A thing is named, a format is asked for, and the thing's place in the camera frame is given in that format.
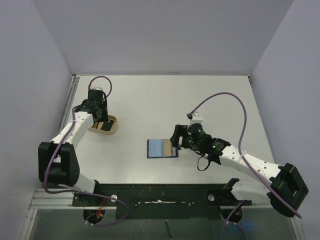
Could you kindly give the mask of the beige oval card tray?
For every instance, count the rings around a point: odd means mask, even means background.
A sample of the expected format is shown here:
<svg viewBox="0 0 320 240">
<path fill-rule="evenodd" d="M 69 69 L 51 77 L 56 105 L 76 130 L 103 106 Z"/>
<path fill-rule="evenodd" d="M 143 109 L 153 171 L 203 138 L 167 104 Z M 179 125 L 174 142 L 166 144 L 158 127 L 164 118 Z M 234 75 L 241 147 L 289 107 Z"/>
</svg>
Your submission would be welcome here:
<svg viewBox="0 0 320 240">
<path fill-rule="evenodd" d="M 108 115 L 108 119 L 106 121 L 94 123 L 89 131 L 104 135 L 113 135 L 117 131 L 117 129 L 117 118 L 113 115 Z"/>
</svg>

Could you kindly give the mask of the black card in tray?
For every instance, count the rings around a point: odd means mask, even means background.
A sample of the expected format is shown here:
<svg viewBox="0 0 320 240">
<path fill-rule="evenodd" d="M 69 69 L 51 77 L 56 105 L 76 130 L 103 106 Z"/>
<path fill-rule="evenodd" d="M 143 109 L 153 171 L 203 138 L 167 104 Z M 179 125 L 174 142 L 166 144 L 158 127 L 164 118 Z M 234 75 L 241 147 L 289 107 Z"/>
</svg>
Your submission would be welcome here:
<svg viewBox="0 0 320 240">
<path fill-rule="evenodd" d="M 102 127 L 101 127 L 101 130 L 109 132 L 112 129 L 114 123 L 115 123 L 115 121 L 112 120 L 112 119 L 109 119 L 108 121 L 105 121 L 103 123 Z"/>
</svg>

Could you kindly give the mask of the aluminium left side rail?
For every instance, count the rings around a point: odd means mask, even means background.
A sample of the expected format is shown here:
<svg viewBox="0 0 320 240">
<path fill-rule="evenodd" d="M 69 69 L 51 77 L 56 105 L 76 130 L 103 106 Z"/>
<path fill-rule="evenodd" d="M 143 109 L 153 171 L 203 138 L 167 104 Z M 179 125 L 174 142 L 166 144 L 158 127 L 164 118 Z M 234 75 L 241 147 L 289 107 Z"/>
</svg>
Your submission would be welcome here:
<svg viewBox="0 0 320 240">
<path fill-rule="evenodd" d="M 63 130 L 63 128 L 66 126 L 66 124 L 68 123 L 69 115 L 70 115 L 71 109 L 72 109 L 72 103 L 73 103 L 74 98 L 75 98 L 75 94 L 76 94 L 76 91 L 77 91 L 77 87 L 78 87 L 78 84 L 79 84 L 80 77 L 81 76 L 79 74 L 73 74 L 72 75 L 72 79 L 71 79 L 70 87 L 69 87 L 69 90 L 68 90 L 66 102 L 65 102 L 65 105 L 64 105 L 62 117 L 61 117 L 61 120 L 60 120 L 60 123 L 59 123 L 58 133 L 60 133 Z"/>
</svg>

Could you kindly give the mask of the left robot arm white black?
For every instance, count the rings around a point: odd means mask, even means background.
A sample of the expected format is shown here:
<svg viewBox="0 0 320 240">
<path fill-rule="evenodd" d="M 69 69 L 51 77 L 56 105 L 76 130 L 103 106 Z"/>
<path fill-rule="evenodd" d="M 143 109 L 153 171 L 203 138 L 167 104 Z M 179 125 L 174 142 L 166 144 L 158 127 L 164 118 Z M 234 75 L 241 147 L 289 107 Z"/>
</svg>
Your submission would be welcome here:
<svg viewBox="0 0 320 240">
<path fill-rule="evenodd" d="M 95 206 L 102 193 L 98 182 L 81 174 L 76 148 L 85 133 L 96 123 L 108 120 L 107 95 L 103 90 L 89 89 L 80 105 L 71 110 L 71 120 L 49 142 L 38 146 L 38 177 L 49 194 L 74 192 Z"/>
</svg>

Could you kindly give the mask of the blue leather card holder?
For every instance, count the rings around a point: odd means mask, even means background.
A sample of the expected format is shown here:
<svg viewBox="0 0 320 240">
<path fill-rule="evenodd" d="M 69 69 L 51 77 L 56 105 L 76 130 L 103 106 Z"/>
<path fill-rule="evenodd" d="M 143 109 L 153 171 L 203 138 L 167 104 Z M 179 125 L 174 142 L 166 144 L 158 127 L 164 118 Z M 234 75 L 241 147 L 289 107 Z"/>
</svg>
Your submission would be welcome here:
<svg viewBox="0 0 320 240">
<path fill-rule="evenodd" d="M 147 140 L 147 158 L 148 159 L 164 159 L 175 158 L 166 157 L 163 154 L 163 141 L 166 139 L 148 139 Z"/>
</svg>

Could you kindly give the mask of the aluminium front rail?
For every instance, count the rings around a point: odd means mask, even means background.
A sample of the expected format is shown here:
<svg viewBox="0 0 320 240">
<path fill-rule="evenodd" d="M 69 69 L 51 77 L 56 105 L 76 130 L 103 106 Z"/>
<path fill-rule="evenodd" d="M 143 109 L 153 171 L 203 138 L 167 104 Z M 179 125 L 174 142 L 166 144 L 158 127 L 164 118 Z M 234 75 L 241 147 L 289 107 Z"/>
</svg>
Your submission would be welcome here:
<svg viewBox="0 0 320 240">
<path fill-rule="evenodd" d="M 31 198 L 31 202 L 29 205 L 29 210 L 71 210 L 71 209 L 81 209 L 81 210 L 97 210 L 101 208 L 98 206 L 75 206 L 73 205 L 74 195 L 71 192 L 64 192 L 58 194 L 49 194 L 45 192 L 44 189 L 39 188 L 36 189 Z M 160 205 L 173 205 L 177 204 L 176 201 L 147 201 L 147 205 L 155 205 L 156 207 Z M 244 205 L 244 208 L 265 208 L 265 209 L 273 209 L 273 207 L 269 204 L 257 204 L 253 203 L 252 205 Z M 102 207 L 102 210 L 115 210 L 116 206 L 106 206 Z"/>
</svg>

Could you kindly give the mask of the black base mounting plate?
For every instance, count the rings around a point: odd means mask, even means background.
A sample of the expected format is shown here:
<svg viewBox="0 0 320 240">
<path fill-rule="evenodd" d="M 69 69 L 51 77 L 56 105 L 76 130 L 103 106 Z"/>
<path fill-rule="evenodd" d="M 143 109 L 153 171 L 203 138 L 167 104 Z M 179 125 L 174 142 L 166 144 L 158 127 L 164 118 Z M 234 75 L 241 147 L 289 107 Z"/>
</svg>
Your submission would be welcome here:
<svg viewBox="0 0 320 240">
<path fill-rule="evenodd" d="M 184 220 L 225 218 L 239 203 L 229 183 L 214 184 L 101 184 L 99 196 L 76 194 L 72 206 L 115 210 L 115 218 L 129 220 Z"/>
</svg>

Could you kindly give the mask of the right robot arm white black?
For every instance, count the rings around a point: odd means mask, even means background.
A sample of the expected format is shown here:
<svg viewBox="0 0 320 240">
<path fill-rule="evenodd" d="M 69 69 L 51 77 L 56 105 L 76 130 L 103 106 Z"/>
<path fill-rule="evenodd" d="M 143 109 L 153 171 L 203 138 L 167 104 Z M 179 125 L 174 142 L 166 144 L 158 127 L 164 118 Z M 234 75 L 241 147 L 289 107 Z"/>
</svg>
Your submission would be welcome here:
<svg viewBox="0 0 320 240">
<path fill-rule="evenodd" d="M 279 165 L 247 154 L 228 141 L 205 133 L 200 123 L 177 124 L 170 142 L 173 147 L 194 151 L 209 164 L 233 168 L 259 180 L 267 188 L 266 196 L 276 211 L 289 218 L 299 216 L 298 209 L 309 189 L 294 165 Z"/>
</svg>

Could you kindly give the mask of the aluminium rail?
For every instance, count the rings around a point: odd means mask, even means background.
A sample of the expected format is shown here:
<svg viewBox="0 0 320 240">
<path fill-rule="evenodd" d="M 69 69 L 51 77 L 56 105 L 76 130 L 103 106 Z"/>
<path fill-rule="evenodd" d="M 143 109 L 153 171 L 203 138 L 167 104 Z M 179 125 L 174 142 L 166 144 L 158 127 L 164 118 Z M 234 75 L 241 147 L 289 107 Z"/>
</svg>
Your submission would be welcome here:
<svg viewBox="0 0 320 240">
<path fill-rule="evenodd" d="M 66 124 L 68 123 L 69 115 L 70 115 L 71 109 L 72 109 L 72 103 L 73 103 L 74 98 L 75 98 L 75 94 L 76 94 L 76 91 L 77 91 L 77 87 L 78 87 L 78 84 L 79 84 L 80 77 L 81 76 L 79 74 L 73 74 L 72 75 L 72 79 L 71 79 L 70 87 L 69 87 L 69 90 L 68 90 L 66 102 L 65 102 L 65 105 L 64 105 L 62 117 L 61 117 L 61 120 L 60 120 L 60 123 L 59 123 L 58 133 L 60 133 L 63 130 L 63 128 L 66 126 Z"/>
<path fill-rule="evenodd" d="M 71 192 L 64 192 L 58 194 L 49 194 L 45 192 L 44 189 L 39 188 L 36 189 L 31 198 L 31 202 L 29 205 L 29 210 L 71 210 L 71 209 L 81 209 L 81 210 L 97 210 L 101 208 L 98 206 L 75 206 L 73 205 L 74 195 Z M 155 205 L 156 207 L 160 205 L 173 205 L 177 204 L 176 201 L 147 201 L 147 205 Z M 273 209 L 273 207 L 269 204 L 257 204 L 253 203 L 252 205 L 244 205 L 244 208 L 265 208 L 265 209 Z M 102 210 L 115 210 L 116 206 L 106 206 L 102 207 Z"/>
</svg>

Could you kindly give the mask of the gold credit card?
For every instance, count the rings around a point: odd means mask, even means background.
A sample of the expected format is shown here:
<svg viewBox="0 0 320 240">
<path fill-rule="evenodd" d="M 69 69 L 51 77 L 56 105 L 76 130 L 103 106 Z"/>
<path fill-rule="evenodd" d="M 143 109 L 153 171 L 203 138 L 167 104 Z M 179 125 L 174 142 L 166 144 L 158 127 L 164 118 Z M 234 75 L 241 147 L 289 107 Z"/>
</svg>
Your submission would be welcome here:
<svg viewBox="0 0 320 240">
<path fill-rule="evenodd" d="M 178 147 L 171 147 L 171 157 L 177 158 L 179 156 L 179 148 Z"/>
<path fill-rule="evenodd" d="M 164 139 L 163 140 L 163 155 L 165 157 L 171 156 L 171 147 L 172 147 L 171 141 L 169 139 Z"/>
</svg>

